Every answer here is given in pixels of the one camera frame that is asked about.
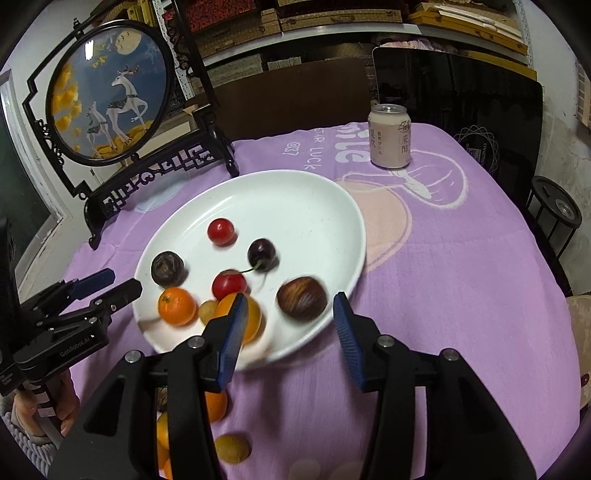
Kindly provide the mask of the left hand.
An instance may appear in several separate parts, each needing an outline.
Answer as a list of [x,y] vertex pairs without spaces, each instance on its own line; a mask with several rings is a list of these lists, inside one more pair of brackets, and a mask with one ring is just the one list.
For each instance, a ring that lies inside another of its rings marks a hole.
[[12,421],[29,437],[44,437],[45,431],[37,417],[49,413],[58,419],[60,434],[66,436],[78,418],[79,411],[80,400],[70,370],[67,369],[50,381],[48,394],[18,390],[13,399]]

